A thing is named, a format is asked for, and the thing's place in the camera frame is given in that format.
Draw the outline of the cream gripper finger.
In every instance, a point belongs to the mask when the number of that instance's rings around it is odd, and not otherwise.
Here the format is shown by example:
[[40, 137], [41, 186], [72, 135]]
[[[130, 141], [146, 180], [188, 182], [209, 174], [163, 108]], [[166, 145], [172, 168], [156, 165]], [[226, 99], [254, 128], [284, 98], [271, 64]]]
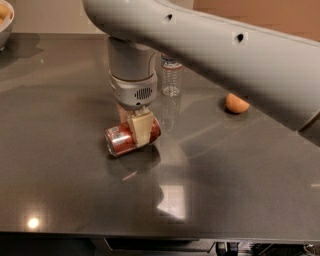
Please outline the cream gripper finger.
[[153, 120], [154, 115], [147, 107], [142, 107], [128, 115], [129, 128], [138, 148], [150, 142]]
[[127, 122], [131, 118], [131, 116], [134, 114], [133, 111], [125, 110], [119, 103], [117, 103], [116, 106], [117, 106], [119, 119], [121, 123]]

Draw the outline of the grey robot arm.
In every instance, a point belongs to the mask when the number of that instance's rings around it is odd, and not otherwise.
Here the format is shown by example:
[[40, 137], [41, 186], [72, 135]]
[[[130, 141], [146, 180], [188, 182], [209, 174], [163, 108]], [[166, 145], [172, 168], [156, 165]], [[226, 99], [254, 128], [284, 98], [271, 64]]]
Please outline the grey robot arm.
[[320, 44], [185, 9], [169, 0], [82, 0], [109, 36], [114, 96], [126, 110], [152, 101], [160, 51], [320, 145]]

